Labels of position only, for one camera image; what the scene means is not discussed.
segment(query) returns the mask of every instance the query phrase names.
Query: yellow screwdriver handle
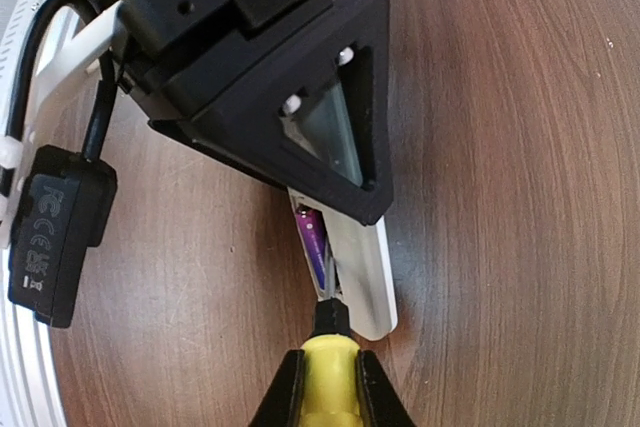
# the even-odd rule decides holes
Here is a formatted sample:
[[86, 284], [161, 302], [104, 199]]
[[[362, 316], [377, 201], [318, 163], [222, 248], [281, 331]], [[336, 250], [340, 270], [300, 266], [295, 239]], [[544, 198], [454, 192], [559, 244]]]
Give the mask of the yellow screwdriver handle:
[[302, 346], [305, 381], [299, 427], [363, 427], [356, 386], [360, 347], [343, 335], [320, 335]]

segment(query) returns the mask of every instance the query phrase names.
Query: screw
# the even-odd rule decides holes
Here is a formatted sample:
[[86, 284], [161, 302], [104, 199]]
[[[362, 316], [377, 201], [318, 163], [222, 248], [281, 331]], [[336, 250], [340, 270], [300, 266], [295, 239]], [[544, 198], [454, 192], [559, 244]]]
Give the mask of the screw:
[[302, 106], [302, 99], [299, 95], [293, 94], [282, 106], [282, 113], [286, 116], [293, 115]]
[[338, 65], [342, 67], [343, 65], [347, 65], [349, 62], [353, 60], [355, 57], [355, 52], [351, 47], [345, 47], [338, 54]]

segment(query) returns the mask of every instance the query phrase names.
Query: black cable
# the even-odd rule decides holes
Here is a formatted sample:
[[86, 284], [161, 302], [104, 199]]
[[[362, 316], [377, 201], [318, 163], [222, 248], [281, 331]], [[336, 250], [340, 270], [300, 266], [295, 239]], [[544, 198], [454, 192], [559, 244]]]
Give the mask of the black cable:
[[[46, 0], [38, 9], [29, 25], [27, 36], [22, 45], [9, 103], [6, 135], [14, 139], [22, 141], [24, 135], [29, 90], [40, 44], [47, 33], [49, 24], [63, 7], [72, 8], [85, 24], [90, 23], [97, 16], [88, 0]], [[83, 156], [91, 161], [100, 157], [118, 91], [110, 52], [106, 52], [100, 57], [100, 72], [102, 80], [98, 84], [98, 92], [82, 150]], [[0, 170], [0, 193], [5, 196], [11, 190], [12, 177], [12, 171]]]

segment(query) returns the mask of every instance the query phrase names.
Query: wood grain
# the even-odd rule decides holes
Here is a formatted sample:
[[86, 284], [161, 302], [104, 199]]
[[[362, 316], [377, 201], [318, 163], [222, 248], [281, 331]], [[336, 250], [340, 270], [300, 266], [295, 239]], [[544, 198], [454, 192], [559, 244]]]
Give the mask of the wood grain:
[[[400, 325], [371, 347], [409, 412], [640, 425], [640, 0], [392, 2]], [[129, 103], [106, 157], [115, 209], [53, 336], [70, 425], [246, 425], [310, 326], [287, 199]]]

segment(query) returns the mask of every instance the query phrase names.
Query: screwdriver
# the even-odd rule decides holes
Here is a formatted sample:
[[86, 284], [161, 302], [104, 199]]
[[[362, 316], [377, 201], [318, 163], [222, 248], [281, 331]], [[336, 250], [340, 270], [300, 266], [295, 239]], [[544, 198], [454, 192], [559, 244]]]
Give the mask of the screwdriver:
[[313, 333], [304, 343], [305, 380], [300, 427], [362, 427], [356, 359], [348, 307], [336, 297], [336, 263], [327, 248], [325, 288], [316, 304]]

